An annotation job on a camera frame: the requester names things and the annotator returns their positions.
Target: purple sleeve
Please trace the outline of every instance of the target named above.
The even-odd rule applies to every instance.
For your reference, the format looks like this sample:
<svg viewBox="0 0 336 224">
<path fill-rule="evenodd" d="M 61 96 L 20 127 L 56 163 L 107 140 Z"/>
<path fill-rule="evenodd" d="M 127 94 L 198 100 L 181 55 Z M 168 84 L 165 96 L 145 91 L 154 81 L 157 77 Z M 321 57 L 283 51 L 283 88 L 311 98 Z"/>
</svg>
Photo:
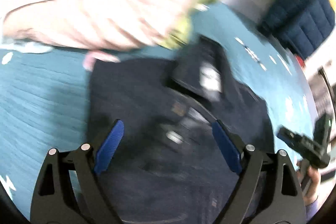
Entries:
<svg viewBox="0 0 336 224">
<path fill-rule="evenodd" d="M 318 211 L 318 202 L 317 199 L 310 205 L 306 206 L 306 219 L 307 222 L 316 214 Z"/>
</svg>

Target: bed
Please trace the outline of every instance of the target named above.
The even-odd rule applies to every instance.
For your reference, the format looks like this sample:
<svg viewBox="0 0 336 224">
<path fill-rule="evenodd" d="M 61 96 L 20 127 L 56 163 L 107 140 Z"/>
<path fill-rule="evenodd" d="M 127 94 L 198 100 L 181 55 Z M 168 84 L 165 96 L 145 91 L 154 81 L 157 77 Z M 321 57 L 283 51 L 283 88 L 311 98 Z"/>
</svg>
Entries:
<svg viewBox="0 0 336 224">
<path fill-rule="evenodd" d="M 234 77 L 266 100 L 274 134 L 284 125 L 312 137 L 317 117 L 314 100 L 290 52 L 259 36 L 251 22 L 222 3 L 192 18 L 193 36 L 202 34 L 218 41 L 227 52 Z M 32 192 L 47 151 L 51 147 L 73 150 L 86 141 L 90 73 L 82 65 L 86 50 L 56 47 L 39 55 L 13 51 L 10 60 L 9 52 L 0 50 L 0 175 L 13 183 L 13 201 L 29 217 Z M 120 60 L 172 59 L 176 54 L 159 46 L 109 52 Z M 276 137 L 274 149 L 287 150 L 293 162 L 298 158 Z"/>
</svg>

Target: dark blue cloth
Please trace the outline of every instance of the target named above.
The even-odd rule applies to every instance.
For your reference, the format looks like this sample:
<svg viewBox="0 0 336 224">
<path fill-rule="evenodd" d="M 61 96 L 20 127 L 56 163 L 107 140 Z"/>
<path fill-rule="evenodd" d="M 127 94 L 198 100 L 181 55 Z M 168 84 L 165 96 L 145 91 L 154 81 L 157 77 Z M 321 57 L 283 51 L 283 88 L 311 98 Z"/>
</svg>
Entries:
<svg viewBox="0 0 336 224">
<path fill-rule="evenodd" d="M 273 35 L 303 60 L 330 35 L 335 11 L 329 0 L 276 0 L 258 30 Z"/>
<path fill-rule="evenodd" d="M 207 111 L 191 106 L 186 95 L 193 94 L 245 143 L 274 151 L 266 103 L 233 78 L 222 47 L 203 40 L 187 48 L 176 63 L 154 58 L 97 61 L 91 75 L 88 136 L 106 130 L 116 118 L 125 124 L 114 158 L 100 176 L 125 222 L 212 224 L 236 185 L 238 176 L 213 138 Z M 218 101 L 207 100 L 200 85 L 204 62 L 220 73 Z M 172 141 L 171 134 L 181 141 Z"/>
</svg>

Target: human hand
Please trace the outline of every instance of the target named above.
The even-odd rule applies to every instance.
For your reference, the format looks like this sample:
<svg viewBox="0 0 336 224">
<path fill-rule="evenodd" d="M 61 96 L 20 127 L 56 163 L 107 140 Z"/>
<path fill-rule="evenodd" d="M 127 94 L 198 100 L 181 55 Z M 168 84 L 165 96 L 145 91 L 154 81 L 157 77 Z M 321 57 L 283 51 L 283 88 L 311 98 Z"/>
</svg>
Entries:
<svg viewBox="0 0 336 224">
<path fill-rule="evenodd" d="M 86 69 L 87 71 L 93 71 L 93 67 L 95 66 L 95 62 L 97 59 L 105 62 L 120 62 L 119 58 L 112 54 L 108 54 L 103 51 L 88 51 L 83 61 L 84 69 Z"/>
<path fill-rule="evenodd" d="M 296 165 L 300 167 L 301 161 L 298 161 Z M 296 175 L 299 181 L 303 179 L 299 170 L 296 172 Z M 317 200 L 317 197 L 319 195 L 319 186 L 321 184 L 321 174 L 317 169 L 314 169 L 311 166 L 309 166 L 307 170 L 307 175 L 311 178 L 311 184 L 309 186 L 306 195 L 303 197 L 305 206 L 310 205 Z"/>
</svg>

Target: person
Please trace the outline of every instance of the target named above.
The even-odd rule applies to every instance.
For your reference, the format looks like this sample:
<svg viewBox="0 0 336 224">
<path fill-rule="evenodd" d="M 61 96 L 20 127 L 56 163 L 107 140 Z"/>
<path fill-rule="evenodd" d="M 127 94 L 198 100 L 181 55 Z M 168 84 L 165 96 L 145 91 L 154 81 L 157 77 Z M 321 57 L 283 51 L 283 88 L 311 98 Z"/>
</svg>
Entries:
<svg viewBox="0 0 336 224">
<path fill-rule="evenodd" d="M 300 167 L 301 161 L 298 161 L 296 165 Z M 300 171 L 297 171 L 296 174 L 298 179 L 302 180 L 302 175 Z M 306 206 L 306 219 L 308 222 L 319 209 L 318 196 L 319 196 L 319 187 L 321 184 L 321 174 L 317 169 L 309 166 L 307 170 L 307 175 L 311 178 L 311 184 L 306 195 L 303 197 L 303 201 Z"/>
</svg>

